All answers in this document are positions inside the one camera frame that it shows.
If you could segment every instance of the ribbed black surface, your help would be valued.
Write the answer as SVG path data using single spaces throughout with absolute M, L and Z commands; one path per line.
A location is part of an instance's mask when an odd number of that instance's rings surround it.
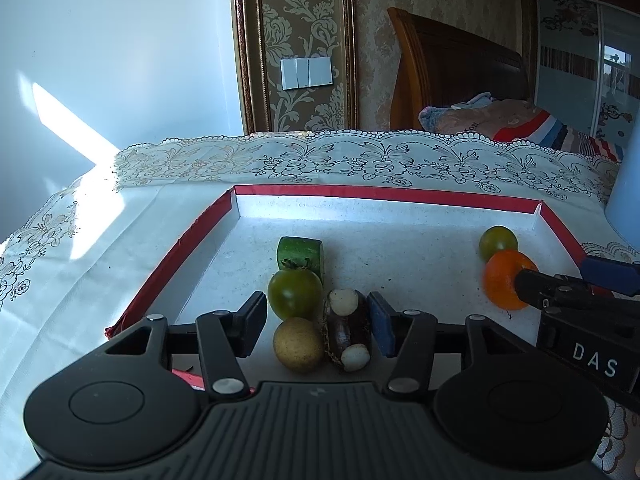
M 46 463 L 28 478 L 602 480 L 604 475 L 589 463 L 538 474 L 480 463 L 444 440 L 423 407 L 385 399 L 369 383 L 265 383 L 249 400 L 216 406 L 185 446 L 154 463 L 105 473 Z

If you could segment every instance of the tablecloth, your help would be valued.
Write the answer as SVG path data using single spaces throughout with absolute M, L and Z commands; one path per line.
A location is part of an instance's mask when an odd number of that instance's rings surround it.
M 120 152 L 50 197 L 0 245 L 0 479 L 36 461 L 22 408 L 41 381 L 105 341 L 180 235 L 233 184 L 310 183 L 471 191 L 545 200 L 588 254 L 640 260 L 604 206 L 617 165 L 530 142 L 417 131 L 168 139 Z M 596 456 L 634 478 L 638 418 L 610 402 Z

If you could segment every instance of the wooden headboard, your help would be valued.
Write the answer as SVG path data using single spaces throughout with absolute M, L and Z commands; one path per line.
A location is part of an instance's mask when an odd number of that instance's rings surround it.
M 425 106 L 447 107 L 481 92 L 497 99 L 527 99 L 520 54 L 470 32 L 387 9 L 402 56 L 391 103 L 392 130 L 417 129 Z

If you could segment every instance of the orange tomato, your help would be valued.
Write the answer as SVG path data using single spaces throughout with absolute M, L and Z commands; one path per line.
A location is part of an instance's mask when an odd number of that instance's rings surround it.
M 513 280 L 522 269 L 538 270 L 536 264 L 513 249 L 495 253 L 484 266 L 482 287 L 489 300 L 504 310 L 520 310 L 527 303 L 520 301 Z

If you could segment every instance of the white cut end of vegetable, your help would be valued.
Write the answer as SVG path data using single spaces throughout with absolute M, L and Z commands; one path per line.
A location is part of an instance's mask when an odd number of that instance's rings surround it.
M 353 314 L 359 303 L 360 297 L 352 288 L 336 288 L 329 292 L 329 305 L 338 316 Z
M 340 356 L 345 372 L 355 372 L 364 368 L 370 359 L 369 350 L 362 343 L 351 345 Z

